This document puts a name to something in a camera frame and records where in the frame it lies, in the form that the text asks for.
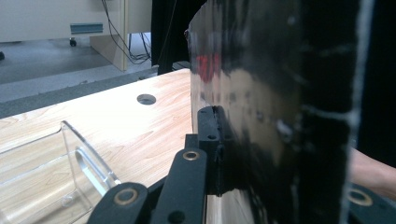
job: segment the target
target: glossy black object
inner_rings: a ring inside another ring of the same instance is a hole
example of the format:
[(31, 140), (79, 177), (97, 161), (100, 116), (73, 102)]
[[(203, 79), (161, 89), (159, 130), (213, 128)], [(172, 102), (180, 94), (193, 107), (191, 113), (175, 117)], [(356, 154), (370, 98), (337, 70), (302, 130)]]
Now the glossy black object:
[(216, 106), (232, 164), (218, 176), (236, 175), (208, 197), (208, 223), (347, 218), (372, 12), (373, 1), (211, 0), (195, 15), (192, 114)]

